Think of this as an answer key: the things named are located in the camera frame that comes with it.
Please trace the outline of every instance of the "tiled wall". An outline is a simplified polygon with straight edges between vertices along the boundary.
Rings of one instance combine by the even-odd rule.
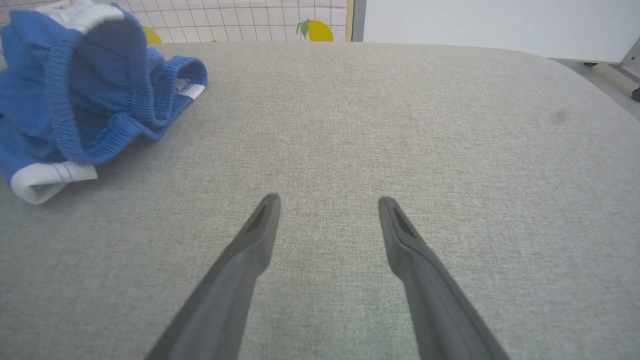
[[[113,0],[100,0],[110,3]],[[300,20],[331,27],[333,41],[345,41],[347,0],[115,0],[165,42],[305,41]],[[33,9],[36,0],[0,0],[0,26],[12,9]]]

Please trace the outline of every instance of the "green leaf graphic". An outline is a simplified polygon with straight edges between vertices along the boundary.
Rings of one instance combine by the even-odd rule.
[[[305,37],[305,39],[307,38],[307,33],[309,32],[309,20],[305,21],[302,23],[302,27],[300,28],[300,32],[302,33],[302,36]]]

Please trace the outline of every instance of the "caster wheel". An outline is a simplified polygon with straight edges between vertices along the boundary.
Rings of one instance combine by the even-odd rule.
[[[634,101],[640,102],[640,88],[635,89],[631,93],[631,99],[633,99]]]

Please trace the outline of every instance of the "gray upholstered table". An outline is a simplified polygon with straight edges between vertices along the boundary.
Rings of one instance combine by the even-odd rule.
[[[640,354],[640,124],[491,49],[175,44],[210,84],[42,206],[0,187],[0,357],[140,359],[269,192],[243,359],[416,359],[394,196],[513,359]]]

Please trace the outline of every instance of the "lemon graphic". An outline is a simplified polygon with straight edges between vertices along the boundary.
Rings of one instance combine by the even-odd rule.
[[[162,44],[162,40],[153,29],[150,29],[146,26],[142,26],[142,29],[145,30],[145,34],[147,35],[147,44],[149,45],[157,45]]]
[[[298,34],[298,30],[300,30],[300,33],[305,38],[307,38],[307,33],[309,33],[309,40],[311,41],[333,41],[331,29],[325,23],[318,20],[307,19],[306,21],[302,21],[298,23],[296,35]]]

